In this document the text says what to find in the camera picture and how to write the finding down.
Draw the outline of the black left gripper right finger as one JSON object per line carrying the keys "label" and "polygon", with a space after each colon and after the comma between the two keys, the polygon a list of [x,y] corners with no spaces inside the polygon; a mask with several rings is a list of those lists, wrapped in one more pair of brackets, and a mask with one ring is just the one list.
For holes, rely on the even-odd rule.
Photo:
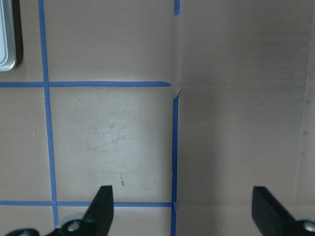
{"label": "black left gripper right finger", "polygon": [[296,219],[264,186],[252,191],[252,219],[263,236],[313,236],[315,222]]}

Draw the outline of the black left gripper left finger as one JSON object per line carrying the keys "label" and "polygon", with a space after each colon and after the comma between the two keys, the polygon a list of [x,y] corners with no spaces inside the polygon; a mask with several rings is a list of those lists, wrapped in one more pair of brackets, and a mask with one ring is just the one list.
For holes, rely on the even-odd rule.
{"label": "black left gripper left finger", "polygon": [[101,186],[81,219],[55,228],[49,236],[107,236],[114,218],[113,189]]}

